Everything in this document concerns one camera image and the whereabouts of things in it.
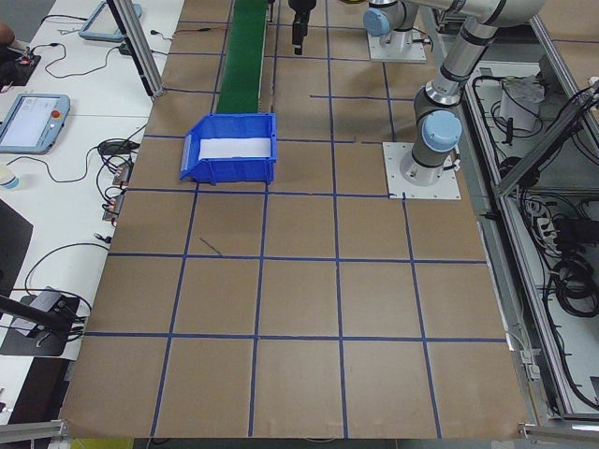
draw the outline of tablet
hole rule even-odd
[[[133,5],[136,15],[141,17],[141,6]],[[108,42],[122,42],[123,35],[112,16],[110,7],[106,2],[100,2],[89,19],[79,30],[79,36],[88,40],[106,40]]]
[[[47,152],[63,128],[69,109],[66,95],[19,94],[0,125],[0,152]]]

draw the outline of blue plastic bin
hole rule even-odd
[[[224,138],[267,138],[270,140],[270,156],[202,157],[202,140]],[[211,184],[237,181],[270,183],[274,180],[276,160],[275,114],[210,114],[200,120],[185,136],[180,179],[191,178],[197,182]]]

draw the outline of white table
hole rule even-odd
[[[170,42],[159,36],[150,35],[155,29],[170,36],[176,28],[183,0],[136,0],[143,8],[141,23],[153,50],[168,52]],[[57,0],[50,14],[89,16],[98,0]],[[67,58],[51,67],[56,74],[83,72],[104,63],[106,52],[115,44],[92,42],[81,39],[77,33],[61,35],[58,30],[78,29],[81,22],[49,19],[40,27],[32,40],[32,46],[60,42],[66,46]],[[34,156],[47,162],[57,179],[74,179],[85,168],[87,151],[108,138],[127,138],[147,123],[152,108],[151,99],[139,79],[130,57],[114,51],[109,64],[103,70],[83,77],[57,80],[44,71],[44,66],[62,55],[60,47],[40,48],[40,66],[25,87],[12,88],[0,95],[0,120],[14,102],[17,94],[66,94],[71,100],[71,111],[66,125],[55,145],[45,155]],[[162,72],[166,57],[155,55]],[[142,132],[133,140],[139,142]],[[0,154],[0,163],[14,159],[16,155]],[[11,208],[34,225],[34,233],[22,270],[15,284],[22,288],[24,277],[31,267],[46,253],[70,243],[102,243],[94,233],[111,236],[114,228],[102,221],[103,200],[95,186],[95,175],[101,167],[97,152],[89,157],[87,177],[79,182],[57,184],[50,180],[46,168],[33,161],[18,161],[11,165],[19,176],[16,191],[2,191],[0,198]],[[111,185],[112,175],[104,170],[100,185]],[[92,304],[107,252],[96,247],[75,247],[53,254],[36,269],[30,286],[54,288],[74,292]],[[11,297],[19,299],[23,292],[14,292]],[[79,315],[88,313],[84,304]],[[7,326],[10,316],[5,315],[0,324]],[[6,334],[0,329],[0,341]],[[75,360],[80,342],[67,345],[63,358]],[[33,357],[0,355],[0,387],[4,388],[0,401],[12,408],[22,389]],[[7,424],[10,413],[0,413],[0,425]]]

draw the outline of person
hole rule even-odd
[[[14,32],[4,22],[0,22],[0,48],[8,47],[14,40]]]
[[[18,78],[15,59],[20,54],[9,48],[9,46],[13,45],[14,41],[14,32],[4,22],[0,22],[0,89],[6,85],[13,84]]]

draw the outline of metal mounting plate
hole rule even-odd
[[[399,199],[403,196],[408,199],[461,199],[460,188],[454,170],[444,171],[439,181],[430,187],[413,185],[403,177],[400,172],[400,163],[402,158],[412,150],[413,146],[413,143],[407,142],[383,143],[389,197]],[[451,158],[447,157],[445,167],[451,165]]]
[[[414,39],[420,39],[420,33],[412,30]],[[381,45],[380,37],[374,37],[367,33],[368,48],[371,52],[373,61],[401,62],[410,64],[426,64],[427,55],[424,46],[419,42],[413,42],[407,49],[400,49],[399,46]]]

